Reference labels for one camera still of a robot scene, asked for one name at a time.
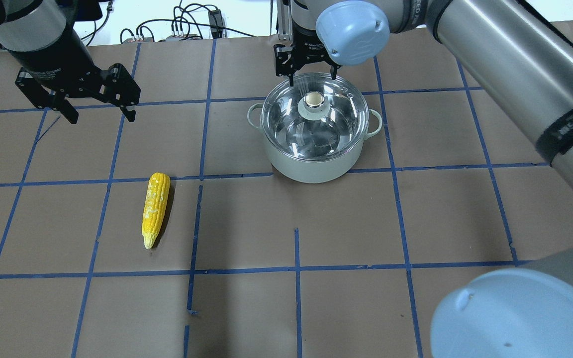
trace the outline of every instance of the table surface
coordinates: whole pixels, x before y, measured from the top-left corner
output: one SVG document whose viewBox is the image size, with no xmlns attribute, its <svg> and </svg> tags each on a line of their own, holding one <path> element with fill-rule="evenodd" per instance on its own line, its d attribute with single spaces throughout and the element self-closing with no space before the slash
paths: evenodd
<svg viewBox="0 0 573 358">
<path fill-rule="evenodd" d="M 91 48 L 132 70 L 134 123 L 32 108 L 0 52 L 0 357 L 428 358 L 444 295 L 573 247 L 573 192 L 425 29 L 339 71 L 384 114 L 355 167 L 281 175 L 245 118 L 282 81 L 274 42 Z M 150 251 L 154 172 L 173 197 Z"/>
</svg>

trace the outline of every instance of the white pot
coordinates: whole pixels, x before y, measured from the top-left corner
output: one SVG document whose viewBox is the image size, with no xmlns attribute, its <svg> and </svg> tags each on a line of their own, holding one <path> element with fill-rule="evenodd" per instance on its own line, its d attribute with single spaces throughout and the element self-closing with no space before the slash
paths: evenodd
<svg viewBox="0 0 573 358">
<path fill-rule="evenodd" d="M 328 103 L 321 100 L 323 104 L 316 102 L 318 105 L 316 107 L 308 106 L 308 104 L 306 105 L 307 107 L 303 107 L 305 103 L 307 103 L 305 98 L 308 99 L 309 97 L 307 96 L 310 93 L 316 93 L 318 96 L 322 93 L 309 91 L 311 88 L 315 88 L 315 86 L 308 86 L 305 90 L 302 90 L 304 89 L 302 82 L 309 84 L 311 80 L 315 81 L 320 79 L 324 81 L 323 84 L 325 84 L 325 86 L 323 86 L 323 88 L 330 91 L 330 93 L 324 94 L 328 98 Z M 288 81 L 286 81 L 271 91 L 264 103 L 257 103 L 251 106 L 247 112 L 247 120 L 252 127 L 258 129 L 263 134 L 265 152 L 271 164 L 273 164 L 280 173 L 303 183 L 323 183 L 336 179 L 348 172 L 348 170 L 355 165 L 362 151 L 364 141 L 380 132 L 382 129 L 382 116 L 377 111 L 368 109 L 366 107 L 366 100 L 364 100 L 361 93 L 341 77 L 331 82 L 330 75 L 328 74 L 307 73 L 295 77 L 294 80 L 294 88 L 289 88 Z M 339 95 L 334 94 L 333 89 L 329 89 L 334 85 L 337 85 L 337 88 L 341 89 L 343 93 L 339 93 Z M 271 116 L 276 116 L 276 111 L 272 111 L 272 106 L 277 106 L 275 103 L 282 105 L 280 108 L 287 108 L 286 111 L 290 113 L 296 111 L 295 100 L 298 101 L 298 113 L 295 113 L 295 116 L 289 117 L 289 120 L 296 118 L 296 120 L 298 120 L 296 125 L 284 125 L 280 122 L 287 116 L 278 116 L 277 119 L 271 118 Z M 337 134 L 336 136 L 338 131 L 349 131 L 349 127 L 351 127 L 351 125 L 344 125 L 344 127 L 339 128 L 341 125 L 336 124 L 339 122 L 337 118 L 340 117 L 340 114 L 332 108 L 333 104 L 330 104 L 330 102 L 342 104 L 342 100 L 350 105 L 347 108 L 350 109 L 350 113 L 353 115 L 353 118 L 349 119 L 353 121 L 353 125 L 352 131 Z M 262 123 L 256 125 L 253 124 L 251 115 L 255 109 L 259 108 L 262 108 Z M 331 115 L 330 118 L 332 119 L 325 116 L 332 111 L 336 112 L 334 115 Z M 379 120 L 378 128 L 373 132 L 368 132 L 369 113 Z M 276 127 L 279 127 L 282 132 L 277 131 Z M 311 131 L 311 128 L 316 127 L 321 128 L 320 138 L 314 138 L 318 136 L 320 132 Z M 280 142 L 278 137 L 281 138 L 285 136 L 284 132 L 287 130 L 290 130 L 290 133 L 286 134 L 286 136 L 288 137 L 290 135 L 293 140 L 289 141 L 282 138 L 283 142 Z M 315 142 L 319 142 L 320 139 L 323 144 L 321 146 Z M 297 148 L 298 143 L 302 144 L 301 148 Z M 311 155 L 312 151 L 316 153 L 316 156 Z"/>
</svg>

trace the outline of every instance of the black band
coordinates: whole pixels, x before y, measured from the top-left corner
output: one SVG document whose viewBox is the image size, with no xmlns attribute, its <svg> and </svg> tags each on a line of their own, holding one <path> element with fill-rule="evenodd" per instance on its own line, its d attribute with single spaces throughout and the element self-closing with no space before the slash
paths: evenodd
<svg viewBox="0 0 573 358">
<path fill-rule="evenodd" d="M 412 30 L 423 24 L 426 18 L 428 0 L 404 0 L 404 19 L 395 34 Z"/>
<path fill-rule="evenodd" d="M 0 25 L 6 22 L 6 6 L 4 6 L 3 0 L 0 0 Z"/>
<path fill-rule="evenodd" d="M 408 25 L 408 20 L 410 20 L 410 1 L 411 0 L 404 0 L 404 17 L 402 18 L 402 25 L 399 27 L 399 30 L 395 32 L 395 34 L 399 34 L 402 32 L 405 27 Z"/>
<path fill-rule="evenodd" d="M 525 9 L 525 11 L 530 13 L 543 25 L 545 25 L 545 27 L 547 27 L 551 32 L 554 32 L 555 35 L 560 37 L 565 43 L 567 43 L 567 45 L 570 45 L 573 48 L 573 42 L 571 42 L 570 39 L 568 39 L 565 35 L 563 35 L 563 32 L 560 32 L 559 29 L 554 27 L 554 25 L 552 25 L 546 18 L 544 18 L 543 15 L 541 15 L 541 13 L 539 13 L 536 9 L 534 9 L 534 7 L 530 5 L 529 2 L 527 2 L 527 0 L 516 0 L 516 2 L 519 5 L 521 5 L 521 7 Z"/>
<path fill-rule="evenodd" d="M 452 0 L 434 0 L 428 9 L 426 14 L 426 26 L 428 30 L 432 32 L 432 36 L 439 41 L 439 35 L 437 34 L 437 27 L 439 27 L 439 20 L 441 16 L 446 11 L 447 7 L 450 5 Z"/>
<path fill-rule="evenodd" d="M 573 147 L 573 109 L 556 120 L 536 141 L 536 150 L 546 162 Z"/>
<path fill-rule="evenodd" d="M 293 2 L 294 2 L 297 6 L 300 6 L 301 8 L 303 8 L 303 9 L 305 9 L 305 10 L 308 10 L 308 9 L 309 9 L 308 6 L 302 4 L 302 3 L 299 2 L 298 0 L 293 0 Z"/>
<path fill-rule="evenodd" d="M 20 18 L 23 18 L 27 14 L 30 14 L 35 9 L 37 9 L 37 7 L 39 7 L 39 5 L 41 5 L 42 2 L 43 2 L 43 0 L 33 0 L 33 2 L 31 2 L 28 6 L 24 7 L 23 9 L 16 11 L 16 12 L 13 12 L 13 13 L 9 14 L 8 16 L 6 16 L 6 21 L 12 22 L 12 21 L 18 20 Z"/>
</svg>

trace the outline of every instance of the white wall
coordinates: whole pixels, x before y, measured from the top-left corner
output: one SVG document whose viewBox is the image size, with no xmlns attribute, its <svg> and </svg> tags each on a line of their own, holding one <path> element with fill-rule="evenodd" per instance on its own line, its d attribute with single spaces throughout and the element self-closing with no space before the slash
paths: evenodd
<svg viewBox="0 0 573 358">
<path fill-rule="evenodd" d="M 214 4 L 222 10 L 225 17 L 225 25 L 232 29 L 265 36 L 270 34 L 272 27 L 269 22 L 269 0 L 184 0 L 184 5 L 197 2 L 200 4 Z M 573 20 L 573 0 L 529 0 L 545 18 L 550 21 Z M 101 3 L 105 14 L 106 2 Z M 178 5 L 178 0 L 114 0 L 114 11 L 109 15 L 107 25 L 98 32 L 92 45 L 108 45 L 120 43 L 119 34 L 123 28 L 134 28 L 143 21 L 153 18 L 172 18 L 172 9 Z M 199 23 L 209 23 L 207 11 L 200 10 L 192 13 Z M 153 30 L 156 41 L 171 35 L 169 22 L 154 22 L 148 26 Z M 75 30 L 83 37 L 94 29 L 91 22 L 75 24 Z M 203 27 L 205 38 L 209 35 L 209 29 Z M 241 37 L 242 35 L 229 32 L 229 37 Z"/>
</svg>

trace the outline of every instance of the corn cob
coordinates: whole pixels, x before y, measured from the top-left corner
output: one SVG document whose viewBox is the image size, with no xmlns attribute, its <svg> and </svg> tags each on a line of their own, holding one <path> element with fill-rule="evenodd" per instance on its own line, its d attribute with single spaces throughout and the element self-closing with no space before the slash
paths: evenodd
<svg viewBox="0 0 573 358">
<path fill-rule="evenodd" d="M 143 241 L 145 248 L 151 249 L 156 241 L 165 217 L 165 208 L 169 193 L 169 177 L 163 173 L 154 173 L 147 184 L 145 208 L 143 209 Z"/>
</svg>

